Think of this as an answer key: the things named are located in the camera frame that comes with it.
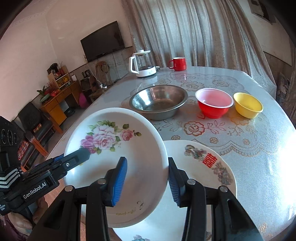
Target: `white plate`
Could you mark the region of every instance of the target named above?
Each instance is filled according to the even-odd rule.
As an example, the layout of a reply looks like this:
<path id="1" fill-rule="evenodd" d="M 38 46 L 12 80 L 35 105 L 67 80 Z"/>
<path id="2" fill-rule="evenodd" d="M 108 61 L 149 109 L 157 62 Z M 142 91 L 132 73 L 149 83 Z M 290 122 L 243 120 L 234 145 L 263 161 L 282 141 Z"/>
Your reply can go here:
<path id="1" fill-rule="evenodd" d="M 236 196 L 237 188 L 230 167 L 212 149 L 186 140 L 164 141 L 169 157 L 172 157 L 178 169 L 184 170 L 207 187 L 218 188 L 226 185 Z M 208 167 L 203 163 L 207 154 L 216 157 L 216 162 Z M 156 209 L 143 221 L 127 228 L 114 229 L 122 241 L 180 241 L 186 217 L 186 208 L 179 208 L 174 202 L 167 184 L 165 193 Z M 211 208 L 207 206 L 207 240 L 211 240 Z"/>
<path id="2" fill-rule="evenodd" d="M 75 129 L 65 155 L 81 146 L 92 154 L 68 172 L 65 185 L 88 186 L 115 168 L 121 156 L 128 161 L 120 200 L 115 207 L 106 208 L 109 227 L 134 225 L 156 208 L 167 185 L 168 155 L 159 133 L 146 118 L 124 108 L 95 112 Z M 85 205 L 81 213 L 85 216 Z"/>

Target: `pink bag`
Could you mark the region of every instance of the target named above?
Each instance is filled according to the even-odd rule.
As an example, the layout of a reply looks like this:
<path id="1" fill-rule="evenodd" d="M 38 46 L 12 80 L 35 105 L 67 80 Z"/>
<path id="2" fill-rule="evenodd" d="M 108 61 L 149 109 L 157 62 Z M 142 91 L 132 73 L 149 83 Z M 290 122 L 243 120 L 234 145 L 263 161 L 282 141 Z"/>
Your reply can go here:
<path id="1" fill-rule="evenodd" d="M 89 103 L 87 102 L 85 96 L 83 93 L 80 93 L 79 96 L 79 105 L 81 108 L 86 109 L 87 107 L 89 107 Z"/>

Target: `white wall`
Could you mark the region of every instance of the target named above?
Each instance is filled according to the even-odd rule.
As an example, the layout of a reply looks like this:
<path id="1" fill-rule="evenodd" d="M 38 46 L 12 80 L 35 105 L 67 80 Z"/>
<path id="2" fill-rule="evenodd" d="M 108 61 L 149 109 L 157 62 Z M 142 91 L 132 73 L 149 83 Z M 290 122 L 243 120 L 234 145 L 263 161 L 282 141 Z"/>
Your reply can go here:
<path id="1" fill-rule="evenodd" d="M 85 64 L 80 40 L 111 22 L 118 22 L 125 47 L 132 45 L 121 0 L 59 0 L 46 21 L 57 58 L 68 71 Z"/>
<path id="2" fill-rule="evenodd" d="M 56 61 L 44 15 L 13 22 L 0 40 L 0 115 L 14 119 L 46 85 Z"/>
<path id="3" fill-rule="evenodd" d="M 252 14 L 248 0 L 238 0 L 238 2 L 245 12 L 263 51 L 291 65 L 289 36 L 283 26 L 278 21 L 270 24 Z"/>

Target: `mug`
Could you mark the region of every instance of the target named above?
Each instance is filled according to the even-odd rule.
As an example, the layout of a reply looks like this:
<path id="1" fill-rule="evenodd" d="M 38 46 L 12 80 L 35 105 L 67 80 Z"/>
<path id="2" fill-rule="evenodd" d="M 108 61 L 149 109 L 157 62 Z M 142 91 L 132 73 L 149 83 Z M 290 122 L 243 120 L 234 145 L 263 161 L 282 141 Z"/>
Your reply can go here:
<path id="1" fill-rule="evenodd" d="M 186 60 L 184 57 L 176 57 L 173 58 L 170 62 L 173 62 L 173 67 L 169 67 L 170 69 L 174 69 L 175 71 L 183 71 L 186 67 Z"/>

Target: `plaid cushion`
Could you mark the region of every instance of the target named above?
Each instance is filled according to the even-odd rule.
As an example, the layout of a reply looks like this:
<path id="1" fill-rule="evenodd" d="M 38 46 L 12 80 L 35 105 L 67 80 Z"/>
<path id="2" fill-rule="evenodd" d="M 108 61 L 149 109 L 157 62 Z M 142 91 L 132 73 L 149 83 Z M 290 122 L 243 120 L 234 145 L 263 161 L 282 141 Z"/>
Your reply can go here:
<path id="1" fill-rule="evenodd" d="M 23 140 L 21 146 L 19 147 L 19 149 L 17 151 L 17 157 L 19 160 L 23 157 L 24 153 L 28 149 L 28 146 L 29 146 L 29 142 Z"/>
<path id="2" fill-rule="evenodd" d="M 34 132 L 34 133 L 36 133 L 37 131 L 39 131 L 39 130 L 40 130 L 40 128 L 41 128 L 41 126 L 42 126 L 42 125 L 41 125 L 41 124 L 39 124 L 39 125 L 38 125 L 38 126 L 37 126 L 37 127 L 34 129 L 34 130 L 33 130 L 33 132 Z"/>

